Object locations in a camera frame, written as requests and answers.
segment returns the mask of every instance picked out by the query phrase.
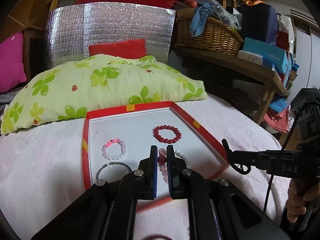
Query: white tray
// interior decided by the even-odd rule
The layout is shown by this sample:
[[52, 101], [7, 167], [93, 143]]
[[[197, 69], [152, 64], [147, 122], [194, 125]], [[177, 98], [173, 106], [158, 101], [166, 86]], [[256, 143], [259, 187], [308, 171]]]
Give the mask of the white tray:
[[[96, 181], [97, 171], [108, 161], [102, 155], [102, 146], [119, 138], [126, 145], [126, 155], [119, 161], [134, 171], [142, 159], [148, 158], [151, 145], [166, 149], [167, 144], [153, 137], [153, 129], [161, 125], [177, 127], [181, 139], [173, 144], [186, 156], [188, 168], [199, 172], [204, 178], [212, 179], [227, 166], [223, 146], [198, 122], [173, 102], [158, 102], [139, 105], [119, 106], [87, 113], [83, 139], [84, 185], [89, 188]], [[161, 130], [164, 138], [174, 138], [170, 130]], [[120, 145], [113, 144], [108, 154], [119, 155]], [[99, 179], [113, 182], [121, 179], [127, 169], [121, 165], [108, 165], [102, 169]], [[154, 201], [138, 201], [138, 210], [170, 200], [168, 184], [158, 169], [157, 197]]]

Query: hand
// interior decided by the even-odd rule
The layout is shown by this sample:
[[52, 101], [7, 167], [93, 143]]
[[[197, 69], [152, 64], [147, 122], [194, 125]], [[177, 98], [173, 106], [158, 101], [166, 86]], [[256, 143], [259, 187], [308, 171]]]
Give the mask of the hand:
[[297, 188], [292, 179], [288, 189], [288, 200], [285, 203], [288, 212], [287, 218], [290, 222], [297, 221], [298, 216], [306, 213], [305, 203], [320, 196], [320, 182], [309, 189], [303, 196], [297, 195]]

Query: wooden shelf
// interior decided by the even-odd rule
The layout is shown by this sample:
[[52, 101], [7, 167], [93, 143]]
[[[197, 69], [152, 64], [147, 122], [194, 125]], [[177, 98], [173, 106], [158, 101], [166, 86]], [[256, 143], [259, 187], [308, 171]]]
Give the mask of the wooden shelf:
[[288, 90], [283, 86], [277, 74], [266, 67], [250, 61], [226, 55], [221, 52], [194, 49], [183, 46], [176, 46], [174, 51], [185, 57], [193, 57], [226, 67], [251, 77], [270, 87], [275, 93], [281, 96], [289, 95]]

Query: silver bolt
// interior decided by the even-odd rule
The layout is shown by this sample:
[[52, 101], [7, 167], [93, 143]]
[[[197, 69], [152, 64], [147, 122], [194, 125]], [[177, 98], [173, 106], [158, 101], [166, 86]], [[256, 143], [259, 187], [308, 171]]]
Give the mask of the silver bolt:
[[136, 175], [136, 176], [142, 176], [143, 173], [144, 173], [143, 170], [135, 170], [135, 171], [133, 172], [133, 174]]
[[184, 170], [182, 171], [182, 174], [183, 174], [183, 175], [186, 175], [186, 176], [191, 175], [191, 173], [192, 173], [192, 171], [189, 170], [189, 169], [184, 169]]
[[96, 180], [96, 185], [97, 186], [103, 186], [106, 183], [104, 179], [98, 179]]
[[220, 179], [220, 184], [221, 184], [222, 186], [229, 186], [230, 181], [227, 180], [227, 179]]

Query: teal box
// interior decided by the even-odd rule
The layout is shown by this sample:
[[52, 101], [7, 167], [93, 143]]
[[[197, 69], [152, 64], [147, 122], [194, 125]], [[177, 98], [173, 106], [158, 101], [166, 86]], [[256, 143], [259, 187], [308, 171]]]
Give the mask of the teal box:
[[245, 38], [243, 50], [271, 60], [277, 65], [276, 68], [280, 73], [286, 73], [288, 68], [288, 57], [285, 50], [263, 41], [257, 41], [250, 38]]

